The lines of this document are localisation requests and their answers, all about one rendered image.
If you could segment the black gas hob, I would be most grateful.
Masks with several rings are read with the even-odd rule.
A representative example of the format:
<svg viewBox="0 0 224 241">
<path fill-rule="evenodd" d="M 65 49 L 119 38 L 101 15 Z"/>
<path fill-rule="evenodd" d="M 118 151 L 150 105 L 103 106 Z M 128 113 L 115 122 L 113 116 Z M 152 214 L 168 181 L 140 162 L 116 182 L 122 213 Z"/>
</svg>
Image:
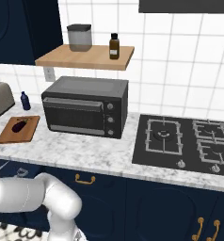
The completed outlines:
<svg viewBox="0 0 224 241">
<path fill-rule="evenodd" d="M 134 164 L 224 176 L 224 121 L 142 115 L 139 118 Z M 220 167 L 219 173 L 212 166 Z"/>
</svg>

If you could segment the dark blue bottle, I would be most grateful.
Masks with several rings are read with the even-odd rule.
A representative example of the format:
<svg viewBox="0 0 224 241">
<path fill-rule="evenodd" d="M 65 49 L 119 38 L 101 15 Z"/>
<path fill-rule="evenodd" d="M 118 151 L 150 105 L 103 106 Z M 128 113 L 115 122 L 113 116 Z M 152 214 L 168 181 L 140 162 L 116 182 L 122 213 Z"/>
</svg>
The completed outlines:
<svg viewBox="0 0 224 241">
<path fill-rule="evenodd" d="M 24 110 L 29 110 L 31 108 L 28 96 L 24 92 L 21 94 L 21 102 Z"/>
</svg>

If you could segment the dark blue open drawer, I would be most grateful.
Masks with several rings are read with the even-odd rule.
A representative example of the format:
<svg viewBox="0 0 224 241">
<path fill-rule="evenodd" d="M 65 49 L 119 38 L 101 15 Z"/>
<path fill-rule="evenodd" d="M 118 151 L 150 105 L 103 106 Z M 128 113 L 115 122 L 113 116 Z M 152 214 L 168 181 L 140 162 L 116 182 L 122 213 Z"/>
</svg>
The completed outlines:
<svg viewBox="0 0 224 241">
<path fill-rule="evenodd" d="M 4 164 L 6 165 L 0 170 L 0 181 L 4 183 L 13 183 L 20 181 L 22 179 L 33 179 L 42 171 L 42 167 L 39 165 L 16 161 L 0 160 L 0 166 Z M 15 175 L 19 168 L 27 169 L 28 174 L 23 178 L 16 178 Z"/>
</svg>

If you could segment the purple eggplant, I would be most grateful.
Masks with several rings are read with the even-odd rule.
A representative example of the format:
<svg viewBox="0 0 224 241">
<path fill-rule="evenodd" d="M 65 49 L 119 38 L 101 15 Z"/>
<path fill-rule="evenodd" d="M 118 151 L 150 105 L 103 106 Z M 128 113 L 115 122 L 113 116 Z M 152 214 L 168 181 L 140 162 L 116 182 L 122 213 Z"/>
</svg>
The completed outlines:
<svg viewBox="0 0 224 241">
<path fill-rule="evenodd" d="M 20 122 L 16 123 L 16 124 L 12 127 L 12 131 L 13 131 L 14 133 L 18 133 L 18 132 L 20 132 L 25 126 L 26 126 L 26 121 L 25 121 L 25 120 L 21 120 Z"/>
</svg>

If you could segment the dark grey range hood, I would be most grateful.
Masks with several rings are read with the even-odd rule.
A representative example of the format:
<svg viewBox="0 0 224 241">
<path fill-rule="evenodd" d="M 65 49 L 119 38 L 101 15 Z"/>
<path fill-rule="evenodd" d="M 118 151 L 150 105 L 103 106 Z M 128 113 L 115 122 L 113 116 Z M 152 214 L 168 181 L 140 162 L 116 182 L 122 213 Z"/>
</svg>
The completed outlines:
<svg viewBox="0 0 224 241">
<path fill-rule="evenodd" d="M 139 0 L 140 13 L 224 13 L 224 0 Z"/>
</svg>

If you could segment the dark blue wall cupboard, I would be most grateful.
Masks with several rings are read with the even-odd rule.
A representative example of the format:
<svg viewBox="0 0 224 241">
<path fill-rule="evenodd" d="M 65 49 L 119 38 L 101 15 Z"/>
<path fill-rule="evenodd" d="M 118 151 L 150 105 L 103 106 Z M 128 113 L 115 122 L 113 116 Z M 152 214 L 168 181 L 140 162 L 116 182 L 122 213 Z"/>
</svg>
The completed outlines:
<svg viewBox="0 0 224 241">
<path fill-rule="evenodd" d="M 34 65 L 62 44 L 58 0 L 0 0 L 0 64 Z"/>
</svg>

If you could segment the grey peeler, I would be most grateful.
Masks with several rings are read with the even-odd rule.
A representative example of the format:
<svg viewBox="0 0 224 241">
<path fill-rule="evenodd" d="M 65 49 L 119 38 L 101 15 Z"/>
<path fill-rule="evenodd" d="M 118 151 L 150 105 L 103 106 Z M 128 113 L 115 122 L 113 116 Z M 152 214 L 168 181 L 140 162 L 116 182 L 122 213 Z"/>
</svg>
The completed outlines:
<svg viewBox="0 0 224 241">
<path fill-rule="evenodd" d="M 19 168 L 17 170 L 17 173 L 15 175 L 16 178 L 23 178 L 28 174 L 28 170 L 27 169 L 23 169 L 23 168 Z"/>
</svg>

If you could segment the brown bottle with black cap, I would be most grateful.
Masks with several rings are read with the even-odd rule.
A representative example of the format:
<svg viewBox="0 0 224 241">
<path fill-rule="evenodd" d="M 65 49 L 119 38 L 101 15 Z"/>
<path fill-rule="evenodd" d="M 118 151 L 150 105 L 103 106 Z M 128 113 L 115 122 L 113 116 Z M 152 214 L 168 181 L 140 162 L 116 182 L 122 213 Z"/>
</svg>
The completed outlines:
<svg viewBox="0 0 224 241">
<path fill-rule="evenodd" d="M 111 34 L 109 42 L 109 55 L 111 59 L 118 59 L 120 57 L 120 40 L 117 33 Z"/>
</svg>

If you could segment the toaster oven glass door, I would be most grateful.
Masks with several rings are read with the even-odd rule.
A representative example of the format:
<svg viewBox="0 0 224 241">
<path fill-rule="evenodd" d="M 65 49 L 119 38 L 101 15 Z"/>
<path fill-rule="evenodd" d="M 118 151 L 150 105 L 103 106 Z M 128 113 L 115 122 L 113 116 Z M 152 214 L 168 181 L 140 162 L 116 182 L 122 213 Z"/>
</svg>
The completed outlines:
<svg viewBox="0 0 224 241">
<path fill-rule="evenodd" d="M 51 131 L 104 136 L 104 105 L 100 112 L 45 106 L 43 108 Z"/>
</svg>

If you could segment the white wall outlet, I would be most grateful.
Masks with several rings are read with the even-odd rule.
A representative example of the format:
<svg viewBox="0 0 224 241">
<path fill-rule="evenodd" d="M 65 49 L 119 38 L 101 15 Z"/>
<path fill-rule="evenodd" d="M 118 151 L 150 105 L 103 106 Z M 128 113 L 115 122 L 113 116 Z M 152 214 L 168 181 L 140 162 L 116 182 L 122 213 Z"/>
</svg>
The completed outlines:
<svg viewBox="0 0 224 241">
<path fill-rule="evenodd" d="M 45 80 L 47 82 L 56 81 L 55 70 L 53 67 L 44 67 L 43 72 L 44 72 Z"/>
</svg>

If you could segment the silver toaster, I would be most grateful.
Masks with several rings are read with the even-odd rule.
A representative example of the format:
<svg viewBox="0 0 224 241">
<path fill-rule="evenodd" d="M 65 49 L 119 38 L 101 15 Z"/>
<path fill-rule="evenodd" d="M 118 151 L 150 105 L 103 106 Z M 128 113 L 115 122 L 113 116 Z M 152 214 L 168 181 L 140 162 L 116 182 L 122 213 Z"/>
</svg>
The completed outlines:
<svg viewBox="0 0 224 241">
<path fill-rule="evenodd" d="M 0 82 L 0 116 L 15 105 L 9 84 Z"/>
</svg>

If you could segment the wooden wall shelf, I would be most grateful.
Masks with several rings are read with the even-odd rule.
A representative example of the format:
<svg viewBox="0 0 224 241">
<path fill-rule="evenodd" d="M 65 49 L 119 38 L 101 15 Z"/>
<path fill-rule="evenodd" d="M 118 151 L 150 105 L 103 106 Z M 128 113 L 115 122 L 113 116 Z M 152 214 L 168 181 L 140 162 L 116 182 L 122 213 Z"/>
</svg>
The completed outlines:
<svg viewBox="0 0 224 241">
<path fill-rule="evenodd" d="M 125 71 L 134 50 L 134 46 L 121 46 L 120 57 L 113 60 L 109 58 L 106 45 L 93 45 L 87 52 L 73 52 L 69 44 L 63 44 L 39 57 L 35 63 L 42 67 Z"/>
</svg>

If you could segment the wooden cutting board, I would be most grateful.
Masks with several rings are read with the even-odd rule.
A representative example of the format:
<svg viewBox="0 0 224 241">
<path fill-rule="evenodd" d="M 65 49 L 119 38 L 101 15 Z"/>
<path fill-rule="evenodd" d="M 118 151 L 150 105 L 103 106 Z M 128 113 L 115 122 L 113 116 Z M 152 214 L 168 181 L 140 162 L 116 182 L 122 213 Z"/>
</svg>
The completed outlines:
<svg viewBox="0 0 224 241">
<path fill-rule="evenodd" d="M 11 117 L 0 134 L 0 144 L 30 142 L 39 123 L 40 116 Z M 13 126 L 23 122 L 19 132 L 13 131 Z"/>
</svg>

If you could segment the grey canister with black lid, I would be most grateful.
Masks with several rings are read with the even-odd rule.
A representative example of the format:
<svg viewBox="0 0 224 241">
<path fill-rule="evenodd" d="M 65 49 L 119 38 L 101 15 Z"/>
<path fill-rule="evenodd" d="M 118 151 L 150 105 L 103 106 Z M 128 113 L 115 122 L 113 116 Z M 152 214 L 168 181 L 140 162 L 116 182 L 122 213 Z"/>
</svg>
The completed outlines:
<svg viewBox="0 0 224 241">
<path fill-rule="evenodd" d="M 74 52 L 86 52 L 92 46 L 91 25 L 71 24 L 67 26 L 70 49 Z"/>
</svg>

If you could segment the dark blue drawer front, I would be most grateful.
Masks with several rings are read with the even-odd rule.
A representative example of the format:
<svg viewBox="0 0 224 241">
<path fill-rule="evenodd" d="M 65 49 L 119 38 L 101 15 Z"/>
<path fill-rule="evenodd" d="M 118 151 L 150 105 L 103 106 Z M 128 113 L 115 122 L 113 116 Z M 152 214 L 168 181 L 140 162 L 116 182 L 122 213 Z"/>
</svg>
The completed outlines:
<svg viewBox="0 0 224 241">
<path fill-rule="evenodd" d="M 77 193 L 83 191 L 91 191 L 92 193 L 97 191 L 114 192 L 125 187 L 125 181 L 122 178 L 111 175 L 54 167 L 45 167 L 44 171 L 57 177 Z"/>
</svg>

